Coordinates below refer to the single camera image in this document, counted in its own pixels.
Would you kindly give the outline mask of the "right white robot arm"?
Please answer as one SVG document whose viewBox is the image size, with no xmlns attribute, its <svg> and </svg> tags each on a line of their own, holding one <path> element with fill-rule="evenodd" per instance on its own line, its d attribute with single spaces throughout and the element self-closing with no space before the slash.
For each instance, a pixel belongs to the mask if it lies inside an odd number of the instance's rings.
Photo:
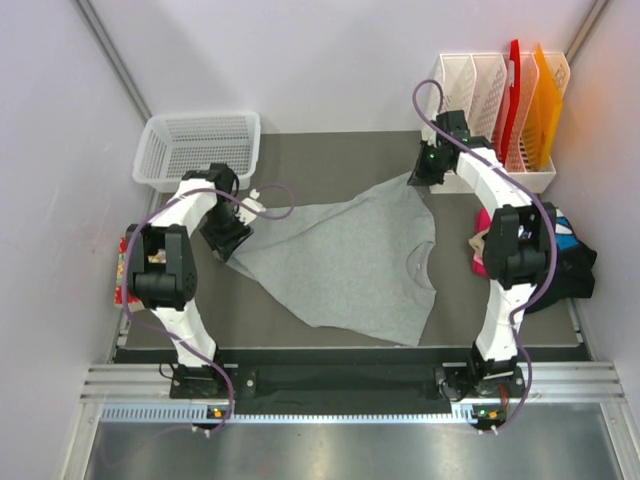
<svg viewBox="0 0 640 480">
<path fill-rule="evenodd" d="M 555 209 L 506 172 L 489 141 L 471 134 L 463 111 L 440 113 L 429 125 L 436 138 L 421 143 L 409 185 L 441 184 L 452 172 L 469 185 L 490 218 L 481 253 L 490 279 L 483 327 L 472 345 L 466 378 L 445 381 L 461 395 L 487 396 L 521 377 L 518 340 L 526 304 L 555 269 Z"/>
</svg>

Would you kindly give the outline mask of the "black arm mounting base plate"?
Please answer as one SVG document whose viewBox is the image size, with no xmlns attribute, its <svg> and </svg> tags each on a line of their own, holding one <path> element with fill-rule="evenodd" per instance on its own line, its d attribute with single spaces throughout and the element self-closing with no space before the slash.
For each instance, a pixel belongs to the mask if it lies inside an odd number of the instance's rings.
<svg viewBox="0 0 640 480">
<path fill-rule="evenodd" d="M 405 401 L 412 407 L 456 402 L 465 398 L 500 398 L 523 389 L 520 369 L 483 378 L 470 366 L 427 363 L 262 364 L 211 367 L 176 366 L 170 396 L 213 399 L 234 390 L 239 409 L 300 409 L 329 412 Z"/>
</svg>

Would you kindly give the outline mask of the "grey t-shirt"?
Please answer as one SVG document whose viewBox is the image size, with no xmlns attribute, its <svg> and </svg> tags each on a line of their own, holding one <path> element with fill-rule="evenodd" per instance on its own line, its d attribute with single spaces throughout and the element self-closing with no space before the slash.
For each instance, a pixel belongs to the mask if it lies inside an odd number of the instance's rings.
<svg viewBox="0 0 640 480">
<path fill-rule="evenodd" d="M 435 222 L 401 174 L 352 200 L 254 221 L 228 264 L 311 327 L 418 345 L 436 299 Z"/>
</svg>

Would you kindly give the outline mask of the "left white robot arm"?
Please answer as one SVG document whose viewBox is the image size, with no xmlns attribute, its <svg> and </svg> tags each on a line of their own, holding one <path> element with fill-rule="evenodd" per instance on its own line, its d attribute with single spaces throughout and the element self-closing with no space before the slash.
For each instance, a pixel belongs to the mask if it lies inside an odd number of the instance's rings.
<svg viewBox="0 0 640 480">
<path fill-rule="evenodd" d="M 165 209 L 126 232 L 126 289 L 161 322 L 177 352 L 170 396 L 208 399 L 228 392 L 217 345 L 195 302 L 197 267 L 190 237 L 199 230 L 226 262 L 253 233 L 234 205 L 239 178 L 224 163 L 184 174 Z"/>
</svg>

